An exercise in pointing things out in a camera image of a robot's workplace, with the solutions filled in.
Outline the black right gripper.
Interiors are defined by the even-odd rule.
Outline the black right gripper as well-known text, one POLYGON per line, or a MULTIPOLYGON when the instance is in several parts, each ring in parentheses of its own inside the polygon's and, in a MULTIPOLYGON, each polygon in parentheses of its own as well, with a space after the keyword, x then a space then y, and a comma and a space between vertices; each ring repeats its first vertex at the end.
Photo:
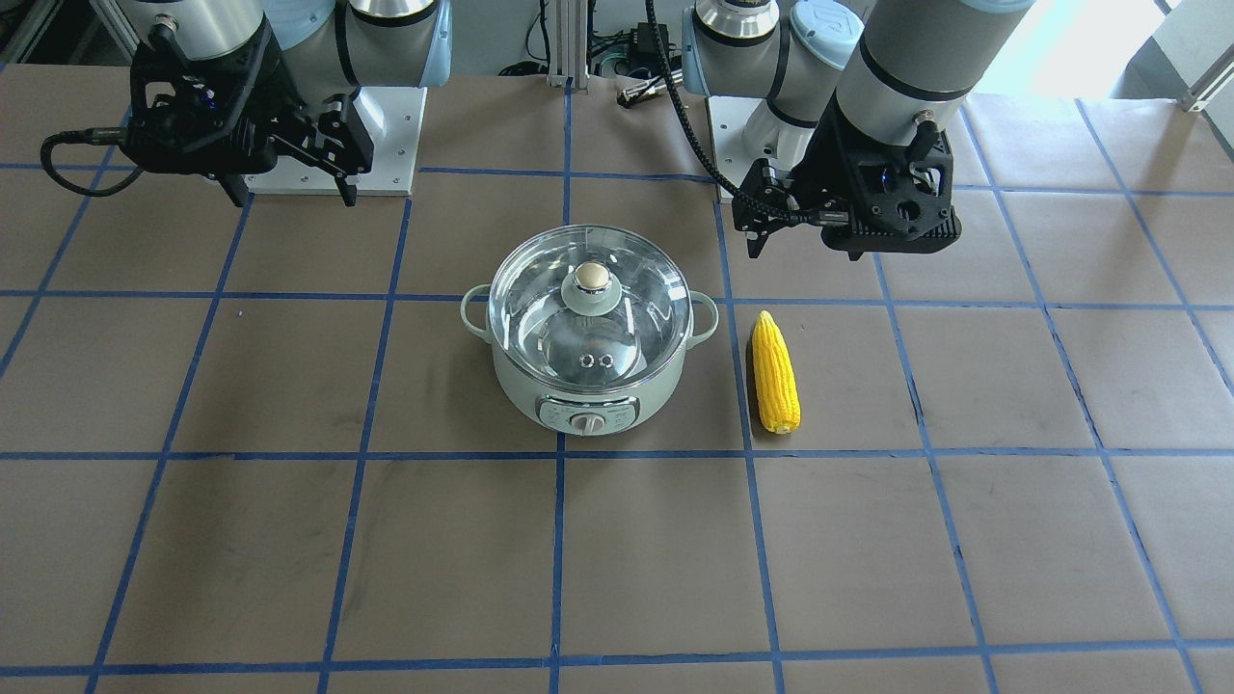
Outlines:
POLYGON ((371 172, 374 157, 355 96, 334 93, 313 123, 269 22, 212 59, 190 59, 181 28, 157 21, 136 51, 123 156, 155 174, 216 177, 238 209, 251 201, 244 175, 292 157, 329 174, 344 205, 354 207, 358 177, 371 172))

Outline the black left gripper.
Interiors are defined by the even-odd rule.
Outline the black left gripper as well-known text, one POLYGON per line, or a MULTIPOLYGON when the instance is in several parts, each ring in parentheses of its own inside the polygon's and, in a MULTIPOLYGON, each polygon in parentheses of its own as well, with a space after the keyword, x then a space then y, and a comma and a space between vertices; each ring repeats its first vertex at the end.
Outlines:
MULTIPOLYGON (((937 254, 960 240, 953 209, 951 142, 938 123, 911 123, 909 144, 884 144, 828 102, 805 157, 792 170, 792 196, 807 211, 842 210, 842 224, 821 228, 828 249, 860 254, 937 254)), ((732 198, 735 228, 758 259, 772 231, 796 225, 785 177, 755 159, 732 198)))

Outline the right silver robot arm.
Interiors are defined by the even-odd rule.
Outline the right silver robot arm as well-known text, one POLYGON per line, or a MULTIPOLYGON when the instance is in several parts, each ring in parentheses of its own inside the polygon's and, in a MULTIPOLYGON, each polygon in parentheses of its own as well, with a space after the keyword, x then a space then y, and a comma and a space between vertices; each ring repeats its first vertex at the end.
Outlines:
POLYGON ((123 1, 138 44, 120 147, 252 193, 406 198, 449 1, 123 1))

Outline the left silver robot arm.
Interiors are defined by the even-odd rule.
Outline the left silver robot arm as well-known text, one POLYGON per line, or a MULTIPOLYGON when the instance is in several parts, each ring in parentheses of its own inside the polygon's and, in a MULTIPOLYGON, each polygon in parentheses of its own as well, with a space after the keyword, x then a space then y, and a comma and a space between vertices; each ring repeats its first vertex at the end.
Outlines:
POLYGON ((959 241, 946 126, 1028 1, 696 1, 682 19, 689 93, 758 98, 742 180, 701 156, 733 198, 747 252, 819 228, 828 249, 937 254, 959 241))

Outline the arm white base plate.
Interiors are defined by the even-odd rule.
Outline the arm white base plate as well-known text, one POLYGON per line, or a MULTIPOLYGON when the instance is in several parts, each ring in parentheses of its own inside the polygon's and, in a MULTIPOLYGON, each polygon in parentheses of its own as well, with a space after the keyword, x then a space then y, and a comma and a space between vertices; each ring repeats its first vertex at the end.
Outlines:
POLYGON ((740 184, 752 163, 768 158, 777 170, 790 170, 805 156, 817 123, 790 123, 774 114, 766 98, 707 98, 714 167, 740 184))
MULTIPOLYGON (((420 127, 427 89, 387 85, 362 88, 359 119, 374 142, 373 167, 352 177, 362 198, 407 198, 413 190, 420 127)), ((244 177, 257 195, 336 195, 334 177, 290 157, 269 173, 244 177)))

